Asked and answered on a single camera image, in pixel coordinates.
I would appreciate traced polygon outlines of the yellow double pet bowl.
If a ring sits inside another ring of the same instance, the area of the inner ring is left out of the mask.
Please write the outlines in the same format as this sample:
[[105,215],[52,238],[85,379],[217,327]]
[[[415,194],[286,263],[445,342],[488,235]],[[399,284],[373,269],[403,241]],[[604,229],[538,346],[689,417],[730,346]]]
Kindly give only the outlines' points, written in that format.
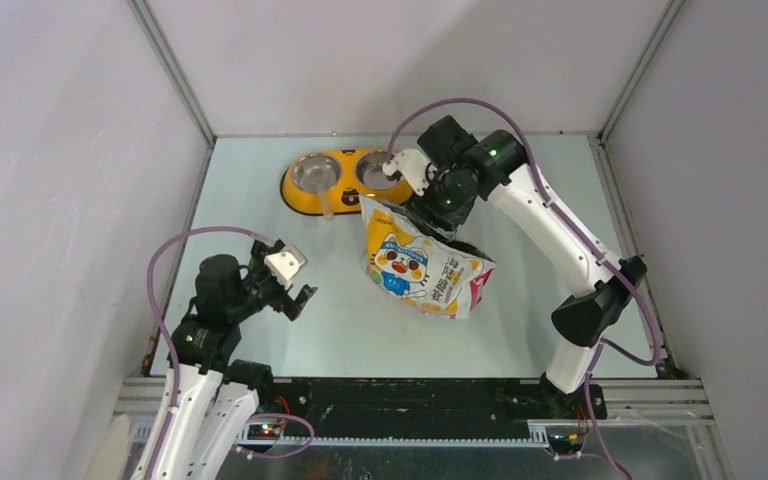
[[285,170],[279,193],[292,211],[306,216],[322,216],[317,199],[306,186],[307,172],[317,166],[328,167],[337,175],[329,191],[334,215],[356,214],[361,211],[363,196],[402,204],[413,194],[403,180],[391,180],[382,167],[386,151],[379,148],[337,149],[314,151],[295,159]]

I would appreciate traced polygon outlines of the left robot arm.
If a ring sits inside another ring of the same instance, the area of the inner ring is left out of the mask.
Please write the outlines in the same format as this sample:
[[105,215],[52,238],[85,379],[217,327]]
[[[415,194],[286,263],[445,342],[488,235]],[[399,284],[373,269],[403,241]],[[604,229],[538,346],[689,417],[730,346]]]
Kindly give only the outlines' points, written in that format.
[[255,236],[247,262],[202,260],[195,294],[174,330],[161,330],[169,368],[135,479],[213,479],[252,416],[276,403],[270,366],[235,360],[241,324],[265,309],[296,320],[315,288],[290,290],[306,258],[295,246]]

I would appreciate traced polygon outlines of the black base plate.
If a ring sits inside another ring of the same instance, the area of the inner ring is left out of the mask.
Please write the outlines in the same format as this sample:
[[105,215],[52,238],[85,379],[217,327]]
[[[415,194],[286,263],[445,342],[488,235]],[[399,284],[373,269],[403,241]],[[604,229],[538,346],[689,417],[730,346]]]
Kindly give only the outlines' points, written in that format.
[[299,416],[321,441],[532,440],[543,420],[607,417],[600,386],[564,394],[544,379],[290,377],[259,391],[259,411]]

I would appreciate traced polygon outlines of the aluminium frame rail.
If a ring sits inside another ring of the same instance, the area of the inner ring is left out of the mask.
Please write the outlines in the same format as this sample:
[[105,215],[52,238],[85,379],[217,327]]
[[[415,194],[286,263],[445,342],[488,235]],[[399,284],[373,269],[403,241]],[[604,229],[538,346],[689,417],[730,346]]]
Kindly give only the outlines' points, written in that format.
[[576,396],[547,406],[535,379],[275,379],[265,419],[233,427],[241,446],[527,446],[585,441],[594,427],[708,427],[714,416],[698,380],[598,379],[591,413]]

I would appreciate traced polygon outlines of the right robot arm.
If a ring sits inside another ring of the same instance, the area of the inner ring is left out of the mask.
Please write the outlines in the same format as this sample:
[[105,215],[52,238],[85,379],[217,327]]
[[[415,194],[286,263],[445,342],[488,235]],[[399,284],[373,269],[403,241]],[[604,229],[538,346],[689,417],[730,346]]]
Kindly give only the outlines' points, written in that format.
[[605,331],[615,324],[647,273],[639,256],[603,246],[550,189],[525,140],[496,130],[478,140],[450,115],[395,153],[385,172],[413,189],[406,208],[419,225],[447,239],[477,199],[499,209],[534,242],[570,291],[551,315],[560,341],[544,377],[545,411],[566,418],[582,403],[579,388]]

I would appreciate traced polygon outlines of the clear plastic scoop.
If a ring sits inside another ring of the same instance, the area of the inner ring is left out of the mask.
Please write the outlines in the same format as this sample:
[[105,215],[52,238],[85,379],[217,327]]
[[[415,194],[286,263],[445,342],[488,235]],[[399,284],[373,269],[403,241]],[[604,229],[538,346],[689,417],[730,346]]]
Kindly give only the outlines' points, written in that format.
[[323,218],[326,221],[333,220],[334,209],[329,191],[337,182],[336,173],[328,167],[317,166],[307,172],[305,180],[306,186],[317,196]]

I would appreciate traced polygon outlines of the pet food bag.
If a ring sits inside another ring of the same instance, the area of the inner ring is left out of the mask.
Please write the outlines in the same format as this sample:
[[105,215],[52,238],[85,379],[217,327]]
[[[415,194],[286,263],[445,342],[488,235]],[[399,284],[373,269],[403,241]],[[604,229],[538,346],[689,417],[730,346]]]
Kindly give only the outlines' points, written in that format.
[[469,243],[421,232],[398,205],[363,197],[360,207],[368,278],[427,315],[469,317],[496,263]]

